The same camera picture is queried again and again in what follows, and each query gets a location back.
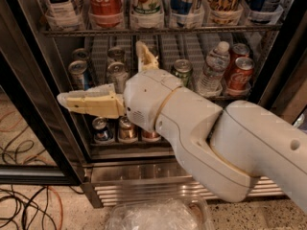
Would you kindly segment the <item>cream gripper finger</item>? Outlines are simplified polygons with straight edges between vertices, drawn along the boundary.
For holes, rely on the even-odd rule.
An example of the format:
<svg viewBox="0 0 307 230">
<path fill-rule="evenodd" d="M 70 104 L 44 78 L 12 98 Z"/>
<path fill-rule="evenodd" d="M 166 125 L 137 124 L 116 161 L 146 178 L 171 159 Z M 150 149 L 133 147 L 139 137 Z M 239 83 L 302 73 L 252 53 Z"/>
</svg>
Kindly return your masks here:
<svg viewBox="0 0 307 230">
<path fill-rule="evenodd" d="M 159 63 L 148 46 L 142 42 L 136 42 L 136 55 L 138 58 L 138 71 L 142 72 L 150 69 L 158 69 Z"/>
<path fill-rule="evenodd" d="M 57 100 L 70 112 L 108 119 L 118 119 L 126 114 L 123 95 L 115 92 L 113 83 L 60 93 Z"/>
</svg>

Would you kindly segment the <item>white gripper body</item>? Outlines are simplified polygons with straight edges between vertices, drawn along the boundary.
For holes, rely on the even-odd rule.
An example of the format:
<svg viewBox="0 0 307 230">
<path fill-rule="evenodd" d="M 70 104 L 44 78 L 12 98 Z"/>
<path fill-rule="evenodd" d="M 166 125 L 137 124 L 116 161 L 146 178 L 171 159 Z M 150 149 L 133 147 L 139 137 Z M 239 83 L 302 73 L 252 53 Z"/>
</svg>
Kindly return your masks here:
<svg viewBox="0 0 307 230">
<path fill-rule="evenodd" d="M 182 80 L 162 69 L 137 73 L 126 82 L 124 101 L 129 120 L 147 131 L 154 131 L 158 111 Z"/>
</svg>

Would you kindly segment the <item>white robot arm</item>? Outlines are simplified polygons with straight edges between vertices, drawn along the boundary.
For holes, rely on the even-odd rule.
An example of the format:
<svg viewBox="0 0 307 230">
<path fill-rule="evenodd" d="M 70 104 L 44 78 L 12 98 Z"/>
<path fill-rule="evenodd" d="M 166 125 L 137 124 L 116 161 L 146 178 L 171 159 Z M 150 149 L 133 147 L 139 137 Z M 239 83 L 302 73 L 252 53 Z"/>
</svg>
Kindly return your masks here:
<svg viewBox="0 0 307 230">
<path fill-rule="evenodd" d="M 159 68 L 135 74 L 121 94 L 105 84 L 60 93 L 58 101 L 72 112 L 127 116 L 157 132 L 180 166 L 225 201 L 243 200 L 265 176 L 307 211 L 307 134 L 255 103 L 220 107 Z"/>
</svg>

